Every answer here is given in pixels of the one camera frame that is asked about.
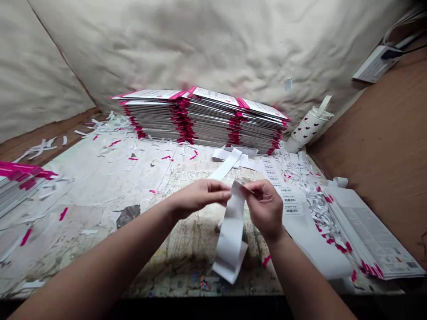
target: white tumbler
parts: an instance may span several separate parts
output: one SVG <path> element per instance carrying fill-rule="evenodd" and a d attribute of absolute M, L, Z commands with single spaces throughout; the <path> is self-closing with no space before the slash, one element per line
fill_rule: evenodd
<path fill-rule="evenodd" d="M 332 96 L 323 99 L 319 109 L 313 107 L 301 120 L 299 125 L 292 131 L 289 139 L 285 142 L 285 149 L 290 153 L 297 153 L 307 144 L 334 115 L 326 112 Z"/>

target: power cord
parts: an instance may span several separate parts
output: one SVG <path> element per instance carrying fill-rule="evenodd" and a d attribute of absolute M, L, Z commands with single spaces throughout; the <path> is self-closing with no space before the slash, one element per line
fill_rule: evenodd
<path fill-rule="evenodd" d="M 427 47 L 427 44 L 425 44 L 425 45 L 423 45 L 423 46 L 421 46 L 421 47 L 418 47 L 418 48 L 415 48 L 415 49 L 409 50 L 409 51 L 404 51 L 404 52 L 398 52 L 398 51 L 387 50 L 387 51 L 385 51 L 385 52 L 383 53 L 383 55 L 381 56 L 381 59 L 387 60 L 387 59 L 397 58 L 397 57 L 403 56 L 404 54 L 408 54 L 408 53 L 411 53 L 411 52 L 417 51 L 417 50 L 422 49 L 422 48 L 425 48 L 425 47 Z"/>

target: human arm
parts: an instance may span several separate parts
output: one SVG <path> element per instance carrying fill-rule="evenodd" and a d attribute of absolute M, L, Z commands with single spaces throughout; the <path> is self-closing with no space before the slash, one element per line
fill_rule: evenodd
<path fill-rule="evenodd" d="M 198 180 L 156 204 L 66 267 L 10 319 L 98 319 L 132 283 L 175 224 L 207 204 L 226 204 L 230 187 Z"/>
<path fill-rule="evenodd" d="M 282 226 L 283 201 L 268 180 L 245 184 L 250 217 L 271 260 L 295 319 L 356 319 Z"/>

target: barcode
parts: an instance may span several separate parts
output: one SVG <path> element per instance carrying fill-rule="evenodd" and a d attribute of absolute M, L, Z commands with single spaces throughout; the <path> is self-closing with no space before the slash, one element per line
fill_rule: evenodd
<path fill-rule="evenodd" d="M 392 271 L 399 271 L 399 272 L 405 272 L 406 271 L 405 268 L 390 268 L 390 270 L 392 270 Z"/>
<path fill-rule="evenodd" d="M 410 268 L 418 268 L 417 264 L 415 262 L 406 262 L 406 264 L 408 265 L 408 267 Z"/>

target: wooden wall panel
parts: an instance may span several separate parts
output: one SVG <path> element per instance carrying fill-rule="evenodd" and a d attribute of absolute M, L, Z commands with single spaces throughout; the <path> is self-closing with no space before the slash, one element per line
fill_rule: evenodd
<path fill-rule="evenodd" d="M 329 178 L 348 178 L 427 270 L 427 48 L 370 86 L 309 153 Z"/>

